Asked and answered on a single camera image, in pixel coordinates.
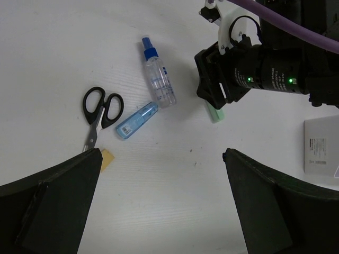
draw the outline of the black cylinder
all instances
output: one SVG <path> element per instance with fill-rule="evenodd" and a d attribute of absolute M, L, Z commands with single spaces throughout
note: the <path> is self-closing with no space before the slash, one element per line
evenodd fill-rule
<path fill-rule="evenodd" d="M 272 50 L 253 46 L 232 54 L 230 76 L 246 88 L 307 94 L 301 50 Z"/>

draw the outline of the green eraser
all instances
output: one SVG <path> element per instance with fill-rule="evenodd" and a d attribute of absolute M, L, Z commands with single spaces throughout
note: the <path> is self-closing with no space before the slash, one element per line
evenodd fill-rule
<path fill-rule="evenodd" d="M 224 111 L 222 109 L 216 110 L 211 104 L 207 103 L 208 111 L 211 114 L 213 123 L 218 123 L 225 119 Z"/>

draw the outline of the label on box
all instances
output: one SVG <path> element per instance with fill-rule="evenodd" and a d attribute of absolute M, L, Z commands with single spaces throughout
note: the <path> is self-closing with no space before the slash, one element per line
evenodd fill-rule
<path fill-rule="evenodd" d="M 309 139 L 309 163 L 317 166 L 327 165 L 327 138 Z"/>
<path fill-rule="evenodd" d="M 121 127 L 122 131 L 125 133 L 126 136 L 128 136 L 131 132 L 132 132 L 132 129 L 131 127 L 129 126 L 129 124 L 125 124 Z"/>

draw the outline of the white tabletop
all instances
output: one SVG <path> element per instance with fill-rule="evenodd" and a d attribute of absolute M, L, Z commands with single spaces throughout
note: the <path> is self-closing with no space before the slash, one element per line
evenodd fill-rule
<path fill-rule="evenodd" d="M 250 91 L 212 124 L 194 56 L 217 41 L 204 0 L 2 0 L 0 185 L 82 152 L 81 102 L 92 86 L 120 93 L 123 119 L 151 100 L 141 36 L 149 34 L 178 104 L 127 141 L 113 128 L 79 253 L 234 253 L 245 242 L 222 153 L 236 148 L 303 178 L 303 121 L 338 114 L 308 96 Z"/>

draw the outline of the blue bottle cap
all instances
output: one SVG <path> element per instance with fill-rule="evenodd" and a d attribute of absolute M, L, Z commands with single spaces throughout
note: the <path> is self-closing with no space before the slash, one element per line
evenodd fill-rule
<path fill-rule="evenodd" d="M 157 50 L 153 47 L 150 38 L 148 36 L 143 37 L 142 43 L 144 45 L 144 55 L 146 58 L 146 61 L 150 59 L 151 57 L 159 57 Z"/>

